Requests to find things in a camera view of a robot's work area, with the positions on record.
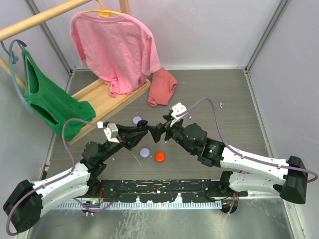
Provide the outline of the lilac earbud case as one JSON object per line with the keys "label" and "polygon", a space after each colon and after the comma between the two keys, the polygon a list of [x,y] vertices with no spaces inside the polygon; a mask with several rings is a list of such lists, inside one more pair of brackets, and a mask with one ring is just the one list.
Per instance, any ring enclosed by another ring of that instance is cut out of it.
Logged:
{"label": "lilac earbud case", "polygon": [[149,157],[149,155],[150,155],[150,150],[148,148],[142,148],[140,150],[140,156],[142,158],[147,158],[147,157]]}
{"label": "lilac earbud case", "polygon": [[132,121],[133,121],[133,124],[137,125],[138,122],[139,122],[141,119],[142,119],[142,118],[139,117],[139,116],[134,117],[133,120],[132,120]]}

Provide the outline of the orange earbud case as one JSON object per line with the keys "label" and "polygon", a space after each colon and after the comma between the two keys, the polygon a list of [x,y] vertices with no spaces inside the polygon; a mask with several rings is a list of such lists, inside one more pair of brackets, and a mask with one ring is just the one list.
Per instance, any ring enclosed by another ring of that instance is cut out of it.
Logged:
{"label": "orange earbud case", "polygon": [[158,153],[155,155],[155,161],[156,161],[156,162],[164,162],[164,161],[165,161],[165,154],[162,153],[162,152],[158,152]]}

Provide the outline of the black earbud case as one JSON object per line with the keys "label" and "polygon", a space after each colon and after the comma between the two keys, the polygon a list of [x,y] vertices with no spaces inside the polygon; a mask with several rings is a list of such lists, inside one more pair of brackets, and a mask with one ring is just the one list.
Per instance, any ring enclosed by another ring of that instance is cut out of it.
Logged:
{"label": "black earbud case", "polygon": [[138,130],[145,130],[147,126],[148,126],[148,121],[144,119],[138,121],[137,123]]}

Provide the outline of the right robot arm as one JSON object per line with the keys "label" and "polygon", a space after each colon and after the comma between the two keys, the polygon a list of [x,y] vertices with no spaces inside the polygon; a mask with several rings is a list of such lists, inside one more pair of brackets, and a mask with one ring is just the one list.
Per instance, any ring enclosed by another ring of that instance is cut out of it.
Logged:
{"label": "right robot arm", "polygon": [[154,142],[161,136],[174,140],[186,152],[208,167],[228,168],[222,173],[218,189],[224,196],[235,192],[260,191],[277,193],[291,203],[305,204],[308,173],[302,160],[296,156],[275,159],[248,153],[224,142],[211,139],[198,124],[183,127],[182,121],[159,123],[150,126],[146,120],[137,126],[118,124],[118,133],[125,139],[128,133],[150,132]]}

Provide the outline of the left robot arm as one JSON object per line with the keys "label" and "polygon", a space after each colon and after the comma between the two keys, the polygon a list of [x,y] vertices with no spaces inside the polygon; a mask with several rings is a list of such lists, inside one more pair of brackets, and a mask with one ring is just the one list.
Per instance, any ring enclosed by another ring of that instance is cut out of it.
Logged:
{"label": "left robot arm", "polygon": [[98,176],[106,168],[104,161],[122,148],[133,149],[148,130],[118,126],[115,132],[104,130],[105,143],[89,142],[82,159],[50,178],[17,184],[3,205],[7,215],[6,232],[15,236],[33,227],[41,217],[61,203],[83,195],[95,197],[100,191]]}

